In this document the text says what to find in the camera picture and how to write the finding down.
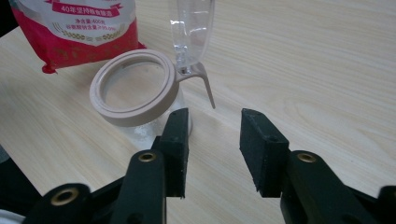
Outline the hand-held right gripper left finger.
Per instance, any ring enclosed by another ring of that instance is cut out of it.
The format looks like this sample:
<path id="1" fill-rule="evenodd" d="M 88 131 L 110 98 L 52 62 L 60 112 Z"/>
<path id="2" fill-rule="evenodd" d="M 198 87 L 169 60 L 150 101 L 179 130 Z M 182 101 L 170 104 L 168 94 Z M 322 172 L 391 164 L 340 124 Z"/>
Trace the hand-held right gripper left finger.
<path id="1" fill-rule="evenodd" d="M 166 224 L 166 199 L 185 197 L 189 110 L 172 112 L 150 149 L 135 153 L 109 224 Z"/>

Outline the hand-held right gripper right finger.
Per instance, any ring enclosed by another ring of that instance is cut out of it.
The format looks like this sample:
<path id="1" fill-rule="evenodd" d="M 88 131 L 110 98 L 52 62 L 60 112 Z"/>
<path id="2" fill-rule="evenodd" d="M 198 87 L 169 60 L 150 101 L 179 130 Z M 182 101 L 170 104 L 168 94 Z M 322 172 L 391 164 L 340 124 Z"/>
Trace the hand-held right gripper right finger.
<path id="1" fill-rule="evenodd" d="M 242 110 L 239 145 L 256 190 L 281 200 L 287 224 L 377 224 L 320 156 L 291 151 L 263 113 Z"/>

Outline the clear jar with hinged lid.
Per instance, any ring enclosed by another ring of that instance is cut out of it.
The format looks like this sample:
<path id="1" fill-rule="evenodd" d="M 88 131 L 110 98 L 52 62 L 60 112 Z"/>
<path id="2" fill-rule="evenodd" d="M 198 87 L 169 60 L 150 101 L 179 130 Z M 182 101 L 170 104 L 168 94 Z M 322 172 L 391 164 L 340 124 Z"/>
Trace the clear jar with hinged lid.
<path id="1" fill-rule="evenodd" d="M 215 0 L 168 0 L 175 58 L 153 49 L 122 53 L 107 62 L 90 87 L 94 109 L 139 150 L 149 149 L 170 114 L 186 106 L 180 83 L 198 77 L 214 101 L 202 59 Z"/>

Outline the red and white plastic bag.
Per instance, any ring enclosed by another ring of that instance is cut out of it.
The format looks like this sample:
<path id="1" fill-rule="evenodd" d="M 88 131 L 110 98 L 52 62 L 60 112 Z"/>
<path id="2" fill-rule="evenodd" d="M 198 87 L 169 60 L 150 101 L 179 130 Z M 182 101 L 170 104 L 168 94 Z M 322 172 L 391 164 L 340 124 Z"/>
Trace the red and white plastic bag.
<path id="1" fill-rule="evenodd" d="M 135 0 L 8 0 L 42 71 L 112 59 L 142 49 Z"/>

